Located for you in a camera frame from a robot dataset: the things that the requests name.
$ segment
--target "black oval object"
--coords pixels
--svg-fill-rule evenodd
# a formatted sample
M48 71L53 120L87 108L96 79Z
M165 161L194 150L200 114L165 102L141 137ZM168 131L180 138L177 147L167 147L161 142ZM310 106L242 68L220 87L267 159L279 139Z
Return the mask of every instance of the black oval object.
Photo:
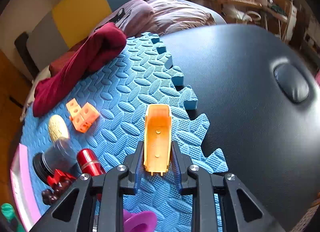
M305 100L309 95L309 85L296 67L284 63L276 67L274 76L286 96L294 103Z

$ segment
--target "maroon cloth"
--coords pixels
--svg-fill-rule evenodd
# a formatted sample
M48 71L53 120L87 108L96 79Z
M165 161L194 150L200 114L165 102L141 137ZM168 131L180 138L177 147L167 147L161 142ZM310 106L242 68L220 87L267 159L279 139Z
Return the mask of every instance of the maroon cloth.
M126 36L107 23L89 36L57 75L38 83L33 116L40 117L53 109L73 89L85 72L95 72L117 57L126 45Z

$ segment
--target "metal bolt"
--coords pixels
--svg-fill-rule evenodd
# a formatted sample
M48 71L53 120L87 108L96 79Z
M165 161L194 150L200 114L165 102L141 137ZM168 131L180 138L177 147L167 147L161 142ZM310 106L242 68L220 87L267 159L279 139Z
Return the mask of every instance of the metal bolt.
M89 179L89 177L90 177L89 174L81 174L81 175L80 175L80 179L81 179L81 180L87 180L87 179Z
M125 165L118 165L118 166L117 166L117 170L118 170L118 171L121 171L121 172L122 172L122 171L124 171L125 169L127 169L127 166L125 166Z
M190 168L191 171L194 171L194 172L199 171L199 166L198 165L190 165L189 168Z
M236 176L234 174L227 174L226 177L228 180L235 180L236 179Z

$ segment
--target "textured mat surface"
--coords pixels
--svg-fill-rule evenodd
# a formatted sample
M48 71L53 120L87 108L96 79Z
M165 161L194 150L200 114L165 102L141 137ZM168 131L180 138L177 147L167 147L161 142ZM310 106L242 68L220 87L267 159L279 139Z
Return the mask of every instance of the textured mat surface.
M80 80L69 95L45 116L34 118L30 107L21 143L28 147L31 182L41 214L48 209L41 199L41 191L46 185L36 176L32 158L51 145L47 123L54 114L65 120L74 150L93 149L107 171L122 163L127 154L134 153L137 142L143 140L147 105L166 103L171 106L173 115L172 139L178 141L181 152L190 155L194 164L210 173L227 171L221 149L208 158L203 156L200 145L209 121L205 114L190 121L185 109L195 109L197 97L190 86L181 91L175 89L175 85L182 84L183 73L178 66L172 67L172 56L158 35L145 33L140 38L129 38L126 48L117 58ZM76 98L80 106L91 103L101 113L86 134L75 131L68 118L65 104L72 98ZM178 194L170 168L163 177L145 174L137 195L124 197L124 208L130 212L154 211L158 217L156 231L191 230L192 197ZM217 213L221 226L219 209Z

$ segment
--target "wooden table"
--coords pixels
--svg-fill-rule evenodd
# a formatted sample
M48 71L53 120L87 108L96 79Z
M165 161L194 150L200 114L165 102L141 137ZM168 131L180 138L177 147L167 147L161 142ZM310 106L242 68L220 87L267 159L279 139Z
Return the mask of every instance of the wooden table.
M232 5L238 5L238 6L247 7L247 8L254 8L260 11L267 12L271 14L274 18L278 19L279 21L285 24L288 21L288 18L286 16L283 16L268 7L262 6L260 3L257 3L257 2L252 2L247 0L204 0L204 1L208 1L210 3L211 9L218 12L219 14L221 14L222 12L221 5L232 4Z

